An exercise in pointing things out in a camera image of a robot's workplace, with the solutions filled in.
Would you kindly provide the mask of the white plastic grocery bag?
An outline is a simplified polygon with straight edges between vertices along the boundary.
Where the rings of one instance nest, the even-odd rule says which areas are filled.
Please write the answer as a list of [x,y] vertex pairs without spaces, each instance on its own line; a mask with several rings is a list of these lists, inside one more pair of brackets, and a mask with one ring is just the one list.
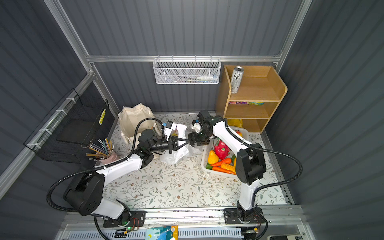
[[186,136],[187,126],[168,121],[165,126],[166,140],[171,142],[172,150],[165,150],[163,155],[160,155],[160,161],[174,165],[183,157],[190,153],[189,140]]

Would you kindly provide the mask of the cream canvas tote bag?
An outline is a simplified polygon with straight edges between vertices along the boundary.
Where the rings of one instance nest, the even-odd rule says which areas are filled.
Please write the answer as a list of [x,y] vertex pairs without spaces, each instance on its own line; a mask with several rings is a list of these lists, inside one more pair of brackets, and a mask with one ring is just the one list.
[[154,120],[147,120],[139,127],[138,132],[135,134],[135,130],[140,121],[146,118],[155,118],[152,110],[143,105],[138,104],[132,108],[123,107],[123,110],[118,114],[119,126],[120,126],[120,139],[123,141],[123,146],[118,150],[119,157],[126,157],[132,148],[134,137],[137,137],[135,147],[139,144],[139,137],[141,133],[146,129],[152,129],[157,135],[161,133],[158,122]]

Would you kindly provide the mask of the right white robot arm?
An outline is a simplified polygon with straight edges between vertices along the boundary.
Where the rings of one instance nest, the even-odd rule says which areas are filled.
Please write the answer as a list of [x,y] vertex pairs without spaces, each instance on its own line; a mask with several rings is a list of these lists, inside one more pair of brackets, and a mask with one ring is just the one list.
[[[212,136],[222,140],[236,154],[236,175],[242,182],[241,195],[237,201],[237,215],[243,223],[249,222],[253,215],[261,215],[257,211],[256,196],[259,191],[293,182],[303,173],[302,163],[295,157],[274,150],[264,149],[259,144],[253,144],[240,137],[229,125],[228,120],[221,116],[211,116],[207,111],[198,113],[199,132],[188,135],[190,145],[207,145]],[[299,167],[298,172],[291,178],[272,184],[260,186],[260,180],[267,170],[264,153],[280,155],[293,160]]]

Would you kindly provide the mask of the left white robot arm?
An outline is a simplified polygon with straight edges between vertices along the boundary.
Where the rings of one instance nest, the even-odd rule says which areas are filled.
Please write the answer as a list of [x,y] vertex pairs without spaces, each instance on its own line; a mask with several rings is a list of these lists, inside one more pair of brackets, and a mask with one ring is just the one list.
[[[131,221],[130,209],[118,200],[111,200],[103,196],[106,185],[130,172],[146,167],[153,159],[154,153],[176,152],[190,144],[188,139],[175,136],[166,137],[173,122],[166,124],[156,118],[153,121],[161,124],[161,133],[156,135],[152,129],[145,129],[139,137],[134,137],[133,147],[128,156],[115,162],[88,170],[70,174],[54,183],[47,192],[48,205],[63,212],[77,212],[82,216],[117,220],[121,226],[126,226]],[[71,184],[64,194],[64,199],[71,205],[65,208],[55,204],[52,200],[54,189],[65,180],[72,179]]]

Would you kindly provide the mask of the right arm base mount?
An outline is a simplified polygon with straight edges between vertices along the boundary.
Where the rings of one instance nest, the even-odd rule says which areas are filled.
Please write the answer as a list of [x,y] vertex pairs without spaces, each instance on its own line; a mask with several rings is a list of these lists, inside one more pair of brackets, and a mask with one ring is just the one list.
[[225,218],[225,223],[227,225],[235,225],[235,224],[260,225],[265,223],[265,220],[262,217],[263,212],[261,208],[253,208],[245,212],[238,208],[226,208],[226,209],[223,209],[223,215]]

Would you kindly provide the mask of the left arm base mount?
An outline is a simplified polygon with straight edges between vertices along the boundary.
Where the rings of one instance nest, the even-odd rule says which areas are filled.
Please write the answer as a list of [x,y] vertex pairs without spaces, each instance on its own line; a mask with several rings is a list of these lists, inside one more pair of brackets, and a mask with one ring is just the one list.
[[146,211],[124,211],[117,219],[105,217],[104,228],[139,228],[144,226]]

